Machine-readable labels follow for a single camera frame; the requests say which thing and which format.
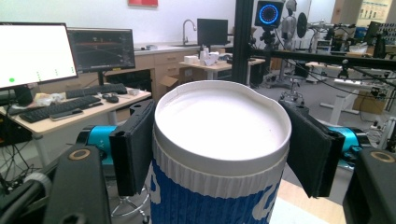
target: bulletin board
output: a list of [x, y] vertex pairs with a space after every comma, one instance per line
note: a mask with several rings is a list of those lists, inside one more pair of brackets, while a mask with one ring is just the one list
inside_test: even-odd
[[143, 6], [143, 7], [157, 7], [158, 0], [128, 0], [128, 5]]

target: smartphone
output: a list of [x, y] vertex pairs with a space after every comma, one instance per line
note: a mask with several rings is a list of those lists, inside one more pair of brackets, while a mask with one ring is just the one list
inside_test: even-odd
[[71, 118], [77, 115], [82, 114], [82, 110], [81, 109], [74, 109], [74, 110], [70, 110], [70, 111], [66, 111], [63, 113], [59, 113], [59, 114], [53, 114], [53, 115], [49, 115], [49, 118], [51, 120], [60, 120], [60, 119], [67, 119], [67, 118]]

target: sink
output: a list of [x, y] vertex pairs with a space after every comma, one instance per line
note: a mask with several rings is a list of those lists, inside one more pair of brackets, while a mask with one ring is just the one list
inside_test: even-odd
[[194, 47], [199, 47], [197, 44], [191, 44], [191, 45], [171, 45], [172, 47], [180, 47], [180, 48], [194, 48]]

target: faucet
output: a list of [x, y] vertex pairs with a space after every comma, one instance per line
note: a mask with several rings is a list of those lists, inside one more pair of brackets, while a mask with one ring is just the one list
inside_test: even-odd
[[192, 20], [185, 20], [183, 23], [183, 45], [186, 45], [186, 43], [189, 42], [189, 39], [186, 37], [186, 22], [190, 21], [192, 23], [192, 27], [194, 31], [197, 30], [197, 27], [195, 26], [194, 22]]

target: white monitor screen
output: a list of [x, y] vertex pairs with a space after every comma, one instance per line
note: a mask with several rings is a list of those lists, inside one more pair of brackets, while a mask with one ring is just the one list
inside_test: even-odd
[[0, 89], [77, 77], [64, 23], [0, 22]]

